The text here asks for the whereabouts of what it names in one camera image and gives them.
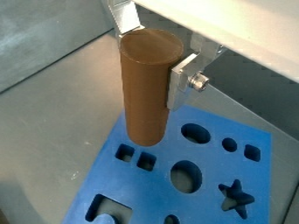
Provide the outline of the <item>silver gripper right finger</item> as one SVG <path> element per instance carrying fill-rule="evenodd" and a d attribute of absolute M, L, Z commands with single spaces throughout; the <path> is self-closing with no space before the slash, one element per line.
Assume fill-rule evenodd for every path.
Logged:
<path fill-rule="evenodd" d="M 170 75 L 167 108 L 171 111 L 185 104 L 192 90 L 202 92 L 209 86 L 210 78 L 205 69 L 226 52 L 228 48 L 200 33 L 192 35 L 193 53 L 173 67 Z"/>

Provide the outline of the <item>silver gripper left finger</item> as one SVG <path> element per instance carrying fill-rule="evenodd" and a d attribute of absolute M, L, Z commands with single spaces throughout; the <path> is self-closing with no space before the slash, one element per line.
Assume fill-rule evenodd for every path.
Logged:
<path fill-rule="evenodd" d="M 118 40 L 130 32 L 145 29 L 134 0 L 103 0 L 103 3 L 113 19 Z"/>

